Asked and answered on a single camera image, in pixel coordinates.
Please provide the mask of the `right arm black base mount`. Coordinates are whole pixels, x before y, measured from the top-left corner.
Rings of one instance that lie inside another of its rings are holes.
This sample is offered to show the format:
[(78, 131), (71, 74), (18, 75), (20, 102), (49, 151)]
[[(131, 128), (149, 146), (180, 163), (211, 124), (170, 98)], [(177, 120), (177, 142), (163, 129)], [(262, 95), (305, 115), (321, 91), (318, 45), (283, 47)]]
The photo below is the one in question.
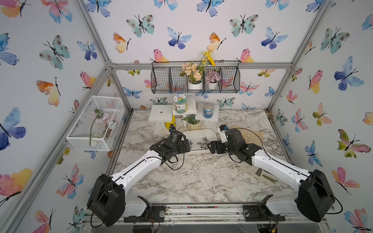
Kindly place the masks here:
[(243, 216), (246, 222), (257, 221), (285, 221), (285, 217), (273, 214), (266, 206), (273, 194), (267, 195), (262, 201), (243, 206)]

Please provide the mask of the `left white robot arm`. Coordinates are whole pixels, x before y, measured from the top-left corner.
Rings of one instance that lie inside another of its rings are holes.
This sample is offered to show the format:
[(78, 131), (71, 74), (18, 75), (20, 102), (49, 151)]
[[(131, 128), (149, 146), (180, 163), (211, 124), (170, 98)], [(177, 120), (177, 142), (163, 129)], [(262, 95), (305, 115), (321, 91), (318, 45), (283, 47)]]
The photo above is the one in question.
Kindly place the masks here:
[(169, 137), (150, 146), (136, 162), (111, 176), (99, 176), (88, 199), (87, 208), (106, 227), (114, 225), (123, 214), (136, 217), (143, 215), (151, 204), (140, 196), (127, 198), (127, 193), (152, 170), (166, 164), (172, 157), (189, 151), (186, 136), (172, 126)]

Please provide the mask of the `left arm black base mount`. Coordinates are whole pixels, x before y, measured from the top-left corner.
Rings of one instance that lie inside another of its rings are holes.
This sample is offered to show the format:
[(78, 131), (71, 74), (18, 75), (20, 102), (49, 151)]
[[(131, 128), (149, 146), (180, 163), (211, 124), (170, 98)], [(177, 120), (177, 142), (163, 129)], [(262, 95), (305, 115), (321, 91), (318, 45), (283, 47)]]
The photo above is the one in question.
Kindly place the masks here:
[(148, 202), (144, 197), (129, 197), (126, 200), (123, 221), (125, 223), (136, 222), (164, 222), (166, 207), (163, 205), (154, 205)]

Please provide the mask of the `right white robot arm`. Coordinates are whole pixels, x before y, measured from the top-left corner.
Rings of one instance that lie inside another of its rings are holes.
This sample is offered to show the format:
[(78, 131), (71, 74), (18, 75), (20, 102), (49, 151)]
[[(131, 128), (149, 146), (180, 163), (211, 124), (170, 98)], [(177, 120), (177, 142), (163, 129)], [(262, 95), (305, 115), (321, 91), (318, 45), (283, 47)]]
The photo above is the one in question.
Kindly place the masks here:
[(207, 147), (212, 154), (236, 156), (240, 162), (265, 170), (295, 191), (295, 195), (268, 195), (261, 204), (274, 215), (302, 214), (313, 222), (321, 222), (336, 201), (326, 175), (320, 170), (307, 171), (267, 153), (262, 145), (246, 143), (241, 129), (219, 128), (220, 141)]

